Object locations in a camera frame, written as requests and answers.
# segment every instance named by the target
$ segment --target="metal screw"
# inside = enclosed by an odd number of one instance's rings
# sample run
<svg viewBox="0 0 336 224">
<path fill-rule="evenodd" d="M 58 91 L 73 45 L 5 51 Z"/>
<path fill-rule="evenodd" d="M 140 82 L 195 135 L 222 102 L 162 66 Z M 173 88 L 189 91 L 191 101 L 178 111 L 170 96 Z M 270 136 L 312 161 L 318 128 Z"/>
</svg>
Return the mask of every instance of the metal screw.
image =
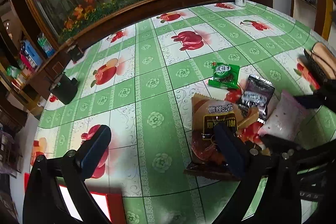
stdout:
<svg viewBox="0 0 336 224">
<path fill-rule="evenodd" d="M 255 149 L 255 148 L 251 148 L 251 149 L 250 149 L 250 153 L 251 153 L 253 156 L 256 156 L 256 155 L 258 155 L 259 151 L 258 151 L 257 149 Z"/>
<path fill-rule="evenodd" d="M 43 159 L 44 159 L 44 155 L 39 155 L 39 156 L 36 158 L 37 161 L 42 161 Z"/>
<path fill-rule="evenodd" d="M 288 159 L 289 159 L 289 155 L 288 155 L 288 153 L 283 152 L 281 155 L 282 155 L 282 157 L 283 157 L 285 160 L 288 160 Z"/>
<path fill-rule="evenodd" d="M 73 157 L 74 155 L 76 155 L 76 150 L 69 150 L 69 151 L 66 153 L 66 155 L 67 155 L 68 157 Z"/>
<path fill-rule="evenodd" d="M 293 156 L 293 154 L 294 154 L 294 149 L 289 149 L 288 150 L 288 155 L 291 157 L 291 156 Z"/>
</svg>

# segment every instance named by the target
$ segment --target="shelf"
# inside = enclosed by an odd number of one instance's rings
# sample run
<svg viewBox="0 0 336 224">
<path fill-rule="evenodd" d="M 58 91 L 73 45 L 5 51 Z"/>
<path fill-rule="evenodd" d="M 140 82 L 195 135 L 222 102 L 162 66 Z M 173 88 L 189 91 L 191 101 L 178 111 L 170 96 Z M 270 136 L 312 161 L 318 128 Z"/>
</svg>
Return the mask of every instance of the shelf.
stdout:
<svg viewBox="0 0 336 224">
<path fill-rule="evenodd" d="M 302 2 L 304 2 L 304 3 L 306 3 L 307 5 L 309 5 L 309 6 L 313 7 L 314 9 L 316 9 L 316 10 L 317 10 L 317 7 L 316 7 L 316 5 L 310 4 L 310 3 L 306 2 L 305 0 L 301 0 L 301 1 L 302 1 Z"/>
</svg>

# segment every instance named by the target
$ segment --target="brown snack package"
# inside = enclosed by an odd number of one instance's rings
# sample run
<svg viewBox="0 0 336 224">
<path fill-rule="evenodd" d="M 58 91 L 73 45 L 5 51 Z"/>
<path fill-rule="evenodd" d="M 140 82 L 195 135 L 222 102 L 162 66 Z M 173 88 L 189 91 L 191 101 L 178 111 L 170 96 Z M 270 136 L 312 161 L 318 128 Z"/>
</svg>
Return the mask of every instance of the brown snack package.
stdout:
<svg viewBox="0 0 336 224">
<path fill-rule="evenodd" d="M 184 173 L 204 176 L 213 179 L 236 180 L 226 167 L 225 158 L 217 150 L 214 140 L 209 137 L 213 122 L 226 122 L 233 131 L 249 126 L 259 116 L 258 108 L 245 110 L 228 101 L 216 100 L 200 94 L 192 97 L 193 123 L 192 123 L 192 163 Z"/>
</svg>

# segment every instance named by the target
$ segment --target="pink package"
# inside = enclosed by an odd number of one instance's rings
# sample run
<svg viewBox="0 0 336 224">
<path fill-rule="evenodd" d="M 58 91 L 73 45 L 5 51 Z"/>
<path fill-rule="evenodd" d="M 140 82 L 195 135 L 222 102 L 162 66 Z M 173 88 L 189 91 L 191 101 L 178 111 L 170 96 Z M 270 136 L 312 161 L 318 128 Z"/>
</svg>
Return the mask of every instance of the pink package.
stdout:
<svg viewBox="0 0 336 224">
<path fill-rule="evenodd" d="M 270 134 L 294 141 L 301 122 L 308 114 L 307 109 L 300 105 L 286 90 L 283 90 L 277 107 L 260 128 L 258 134 L 261 136 Z"/>
</svg>

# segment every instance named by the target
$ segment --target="green tablecloth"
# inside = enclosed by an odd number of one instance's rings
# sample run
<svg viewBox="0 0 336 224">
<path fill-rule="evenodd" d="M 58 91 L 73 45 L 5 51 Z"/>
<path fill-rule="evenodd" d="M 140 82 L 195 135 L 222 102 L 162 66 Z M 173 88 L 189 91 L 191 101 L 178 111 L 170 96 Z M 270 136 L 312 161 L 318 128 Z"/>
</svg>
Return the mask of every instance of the green tablecloth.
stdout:
<svg viewBox="0 0 336 224">
<path fill-rule="evenodd" d="M 230 199 L 237 182 L 184 175 L 191 151 L 191 97 L 224 99 L 211 88 L 211 62 L 241 67 L 239 82 L 261 75 L 276 87 L 311 94 L 296 71 L 296 58 L 315 42 L 327 42 L 295 19 L 249 2 L 211 4 L 158 15 L 98 41 L 65 72 L 79 81 L 67 106 L 48 101 L 36 140 L 46 138 L 48 158 L 78 149 L 94 125 L 112 131 L 101 177 L 86 180 L 90 190 L 109 193 L 120 186 L 129 223 L 211 223 Z M 302 123 L 297 141 L 304 147 L 333 137 L 336 115 L 322 107 Z M 254 213 L 266 179 L 246 213 Z M 302 202 L 303 218 L 315 205 Z"/>
</svg>

